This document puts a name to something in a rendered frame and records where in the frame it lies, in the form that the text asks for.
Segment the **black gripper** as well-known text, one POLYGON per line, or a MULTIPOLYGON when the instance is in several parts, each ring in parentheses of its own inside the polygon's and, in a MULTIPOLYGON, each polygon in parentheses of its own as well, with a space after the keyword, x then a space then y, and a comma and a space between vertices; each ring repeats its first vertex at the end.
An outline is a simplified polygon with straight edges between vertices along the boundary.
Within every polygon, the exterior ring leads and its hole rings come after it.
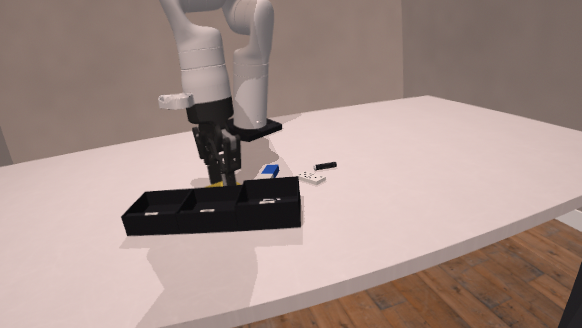
POLYGON ((239 135, 230 134, 227 125, 228 118, 234 114, 232 96, 197 103, 186 108, 186 112, 190 123, 207 123, 193 127, 192 132, 199 157, 201 160, 204 157, 207 165, 210 184, 222 181, 223 186, 237 185, 235 171, 241 169, 241 140, 239 135))

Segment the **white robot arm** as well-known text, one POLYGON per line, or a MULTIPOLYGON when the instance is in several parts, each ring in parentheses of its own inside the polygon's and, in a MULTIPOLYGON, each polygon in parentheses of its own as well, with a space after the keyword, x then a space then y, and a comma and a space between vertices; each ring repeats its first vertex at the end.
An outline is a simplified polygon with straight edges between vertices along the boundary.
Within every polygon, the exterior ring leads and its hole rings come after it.
POLYGON ((182 96, 160 95, 161 109, 184 109, 231 97, 222 36, 214 27, 191 23, 185 13, 222 7, 230 29, 250 35, 233 54, 234 125, 259 129, 267 123, 268 69, 274 10, 269 0, 159 0, 171 25, 179 55, 182 96))

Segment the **white domino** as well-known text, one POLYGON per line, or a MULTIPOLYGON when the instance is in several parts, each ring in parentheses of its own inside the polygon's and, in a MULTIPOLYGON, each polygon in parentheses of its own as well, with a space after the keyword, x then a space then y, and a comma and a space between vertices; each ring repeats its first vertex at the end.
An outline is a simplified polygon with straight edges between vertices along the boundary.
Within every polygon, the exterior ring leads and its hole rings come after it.
POLYGON ((308 182, 314 185, 318 185, 324 181, 326 181, 326 176, 322 176, 319 174, 311 173, 308 171, 303 171, 295 176, 299 177, 299 180, 308 182))

